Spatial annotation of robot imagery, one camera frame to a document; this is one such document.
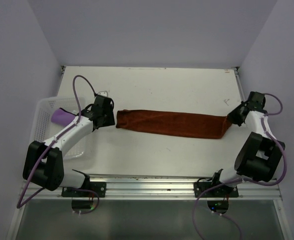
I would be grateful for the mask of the purple grey microfiber towel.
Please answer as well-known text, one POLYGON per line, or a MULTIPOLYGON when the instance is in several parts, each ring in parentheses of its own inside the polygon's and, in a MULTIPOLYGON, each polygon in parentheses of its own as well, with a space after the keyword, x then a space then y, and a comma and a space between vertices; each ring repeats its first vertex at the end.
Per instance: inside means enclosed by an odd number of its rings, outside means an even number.
POLYGON ((75 119, 76 115, 64 110, 63 108, 58 108, 54 111, 51 116, 51 122, 62 127, 68 126, 75 119))

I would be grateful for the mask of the rust orange towel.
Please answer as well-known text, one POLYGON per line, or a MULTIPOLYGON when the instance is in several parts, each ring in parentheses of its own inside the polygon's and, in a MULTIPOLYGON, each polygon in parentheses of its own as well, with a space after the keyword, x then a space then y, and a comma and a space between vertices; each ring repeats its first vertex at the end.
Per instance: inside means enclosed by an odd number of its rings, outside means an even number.
POLYGON ((116 128, 197 139, 221 139, 232 123, 226 116, 154 110, 120 110, 116 128))

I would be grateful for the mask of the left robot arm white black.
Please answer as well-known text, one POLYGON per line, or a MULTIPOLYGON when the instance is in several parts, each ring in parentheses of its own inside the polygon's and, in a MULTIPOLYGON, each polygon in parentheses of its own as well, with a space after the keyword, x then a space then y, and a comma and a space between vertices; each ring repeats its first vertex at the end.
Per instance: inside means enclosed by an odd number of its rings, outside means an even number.
POLYGON ((43 141, 30 143, 23 169, 23 179, 49 191, 73 189, 79 196, 91 190, 89 176, 74 169, 65 169, 63 159, 68 151, 93 131, 115 125, 114 101, 97 95, 63 130, 43 141))

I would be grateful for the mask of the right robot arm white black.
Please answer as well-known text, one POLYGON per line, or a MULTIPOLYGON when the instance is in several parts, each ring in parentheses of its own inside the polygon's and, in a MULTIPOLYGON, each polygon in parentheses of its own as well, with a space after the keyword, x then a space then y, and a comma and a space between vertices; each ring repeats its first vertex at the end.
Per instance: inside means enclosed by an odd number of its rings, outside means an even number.
POLYGON ((246 101, 231 111, 227 119, 234 125, 246 124, 251 133, 238 153, 234 167, 221 169, 213 175, 209 190, 221 196, 227 188, 235 188, 244 182, 261 186, 280 183, 287 172, 285 144, 273 135, 268 117, 282 112, 283 104, 273 94, 252 91, 246 101), (275 98, 280 104, 276 113, 268 113, 264 107, 266 96, 275 98))

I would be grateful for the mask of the white perforated plastic basket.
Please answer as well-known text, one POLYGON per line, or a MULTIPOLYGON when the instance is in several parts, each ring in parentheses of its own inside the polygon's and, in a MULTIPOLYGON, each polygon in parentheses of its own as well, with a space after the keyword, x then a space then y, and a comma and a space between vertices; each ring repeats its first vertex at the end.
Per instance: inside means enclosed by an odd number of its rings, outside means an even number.
MULTIPOLYGON (((40 100, 35 109, 29 138, 30 143, 33 141, 45 142, 64 129, 63 126, 51 122, 51 116, 58 108, 63 108, 75 115, 79 112, 76 99, 73 97, 56 96, 40 100)), ((83 161, 89 158, 88 144, 90 140, 88 135, 92 133, 92 130, 92 122, 82 120, 59 139, 60 143, 63 144, 64 161, 83 161)))

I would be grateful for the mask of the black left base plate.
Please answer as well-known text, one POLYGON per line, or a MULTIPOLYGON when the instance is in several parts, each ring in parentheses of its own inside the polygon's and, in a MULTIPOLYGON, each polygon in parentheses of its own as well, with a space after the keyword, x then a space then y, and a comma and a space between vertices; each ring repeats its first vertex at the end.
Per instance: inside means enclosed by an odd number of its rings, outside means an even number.
POLYGON ((85 182, 81 188, 64 187, 61 196, 65 198, 91 198, 95 195, 91 192, 94 191, 100 198, 105 197, 106 182, 85 182))

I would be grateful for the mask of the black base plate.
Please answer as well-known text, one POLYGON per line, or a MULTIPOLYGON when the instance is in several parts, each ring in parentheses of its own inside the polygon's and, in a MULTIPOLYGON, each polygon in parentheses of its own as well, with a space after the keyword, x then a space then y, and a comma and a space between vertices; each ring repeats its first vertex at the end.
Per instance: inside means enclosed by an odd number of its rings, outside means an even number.
POLYGON ((100 198, 105 197, 106 182, 85 182, 81 188, 64 187, 61 196, 65 198, 91 198, 95 195, 91 192, 94 191, 100 198))
POLYGON ((238 188, 219 186, 211 181, 196 181, 193 183, 194 195, 196 198, 238 198, 238 188))

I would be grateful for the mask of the aluminium mounting rail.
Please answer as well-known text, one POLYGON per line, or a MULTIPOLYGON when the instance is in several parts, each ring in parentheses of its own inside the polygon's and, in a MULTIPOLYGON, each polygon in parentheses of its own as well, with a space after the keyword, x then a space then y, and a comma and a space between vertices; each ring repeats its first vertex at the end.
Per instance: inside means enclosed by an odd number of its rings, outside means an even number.
MULTIPOLYGON (((104 200, 194 200, 196 177, 92 175, 91 182, 106 182, 104 200)), ((280 200, 280 189, 249 182, 237 186, 239 197, 202 200, 280 200)))

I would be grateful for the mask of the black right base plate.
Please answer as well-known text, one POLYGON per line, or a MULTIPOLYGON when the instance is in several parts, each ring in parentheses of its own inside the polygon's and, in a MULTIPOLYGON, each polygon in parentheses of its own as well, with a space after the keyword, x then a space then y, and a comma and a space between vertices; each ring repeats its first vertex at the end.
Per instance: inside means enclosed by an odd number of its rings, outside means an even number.
POLYGON ((238 188, 219 186, 211 181, 196 181, 193 183, 194 195, 196 198, 238 198, 238 188))

